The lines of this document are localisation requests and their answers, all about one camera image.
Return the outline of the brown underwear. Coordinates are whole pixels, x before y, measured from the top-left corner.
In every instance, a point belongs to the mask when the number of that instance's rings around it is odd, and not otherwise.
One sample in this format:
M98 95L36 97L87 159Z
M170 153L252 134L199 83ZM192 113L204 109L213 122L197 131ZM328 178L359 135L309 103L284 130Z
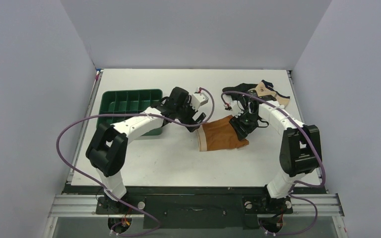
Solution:
M246 139L239 140L229 123L231 115L203 124L196 130L200 152L239 149L249 145Z

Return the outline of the beige underwear with dark trim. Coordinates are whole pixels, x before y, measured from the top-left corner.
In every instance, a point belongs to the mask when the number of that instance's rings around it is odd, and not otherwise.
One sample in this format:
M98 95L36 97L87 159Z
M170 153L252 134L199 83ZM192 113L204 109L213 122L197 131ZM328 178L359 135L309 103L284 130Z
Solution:
M277 101L283 107L287 107L290 102L290 96L280 94L271 82L262 80L254 90L257 96L265 101Z

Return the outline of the green compartment tray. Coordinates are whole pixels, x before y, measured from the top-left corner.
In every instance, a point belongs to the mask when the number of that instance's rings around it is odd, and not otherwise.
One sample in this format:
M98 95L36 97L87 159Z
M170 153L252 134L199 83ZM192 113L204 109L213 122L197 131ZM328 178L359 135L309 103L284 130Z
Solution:
M99 114L137 114L163 98L160 89L120 90L103 93Z

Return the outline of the black patterned underwear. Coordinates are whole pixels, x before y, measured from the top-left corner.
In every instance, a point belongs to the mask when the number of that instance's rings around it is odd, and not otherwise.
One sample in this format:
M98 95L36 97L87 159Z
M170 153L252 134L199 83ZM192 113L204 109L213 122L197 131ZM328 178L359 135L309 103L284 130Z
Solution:
M237 86L225 87L222 89L222 92L225 93L229 91L237 91L237 92L248 93L249 91L255 89L256 86L257 84L241 83ZM233 94L233 93L232 94L227 93L226 95L229 96L233 101L237 100L240 97L239 94Z

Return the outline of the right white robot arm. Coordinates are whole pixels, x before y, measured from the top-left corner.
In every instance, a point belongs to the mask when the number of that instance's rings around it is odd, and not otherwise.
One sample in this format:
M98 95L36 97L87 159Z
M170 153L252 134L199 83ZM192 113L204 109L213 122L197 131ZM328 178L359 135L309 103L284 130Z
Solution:
M232 98L225 103L225 109L232 113L229 123L239 140L259 128L260 121L281 135L280 169L264 187L260 205L266 213L289 210L289 194L294 186L316 168L323 169L318 127L292 117L271 95L258 97L238 91L226 91L223 95Z

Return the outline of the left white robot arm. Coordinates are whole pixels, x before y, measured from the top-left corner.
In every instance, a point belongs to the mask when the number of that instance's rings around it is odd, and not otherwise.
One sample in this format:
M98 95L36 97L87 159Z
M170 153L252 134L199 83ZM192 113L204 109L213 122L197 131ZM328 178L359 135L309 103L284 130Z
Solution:
M189 93L175 87L169 96L151 102L141 112L126 111L123 121L97 125L85 156L101 179L108 207L115 213L122 213L128 207L127 189L121 174L128 145L148 132L174 122L194 132L210 118L205 113L195 115L211 99L212 95L202 88Z

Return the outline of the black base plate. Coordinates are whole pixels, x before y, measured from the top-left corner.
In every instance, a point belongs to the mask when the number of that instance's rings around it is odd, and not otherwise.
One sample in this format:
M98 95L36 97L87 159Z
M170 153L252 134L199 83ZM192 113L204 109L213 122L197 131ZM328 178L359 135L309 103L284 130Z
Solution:
M68 194L96 195L97 214L124 214L121 218L107 218L108 227L116 233L125 232L137 219L143 221L144 229L248 230L264 226L277 230L283 226L285 216L323 214L327 198L323 188L298 187L289 197L289 210L266 213L261 208L263 187L132 187L125 197L126 210L119 212L106 205L101 188L70 188Z

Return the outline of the aluminium frame rail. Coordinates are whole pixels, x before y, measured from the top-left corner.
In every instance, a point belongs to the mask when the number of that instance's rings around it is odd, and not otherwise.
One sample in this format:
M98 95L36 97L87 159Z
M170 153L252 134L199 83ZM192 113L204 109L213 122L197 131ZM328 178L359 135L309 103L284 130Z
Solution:
M124 214L97 214L96 195L56 195L49 218L121 218Z

